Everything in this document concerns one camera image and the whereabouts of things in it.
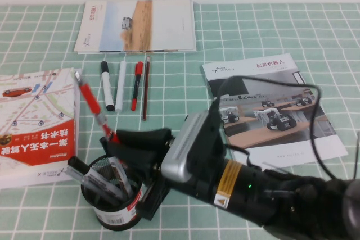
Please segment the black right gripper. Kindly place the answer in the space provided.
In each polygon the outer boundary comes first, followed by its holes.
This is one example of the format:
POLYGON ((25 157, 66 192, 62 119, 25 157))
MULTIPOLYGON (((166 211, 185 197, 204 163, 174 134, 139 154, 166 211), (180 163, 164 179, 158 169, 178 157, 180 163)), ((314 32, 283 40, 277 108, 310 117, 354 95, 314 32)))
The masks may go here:
POLYGON ((208 205, 214 205, 213 164, 162 164, 156 167, 155 164, 158 163, 156 152, 150 150, 162 149, 166 146, 171 140, 170 129, 148 131, 118 129, 116 135, 122 144, 110 143, 109 154, 136 169, 147 185, 143 199, 136 206, 142 218, 151 220, 172 189, 208 205))

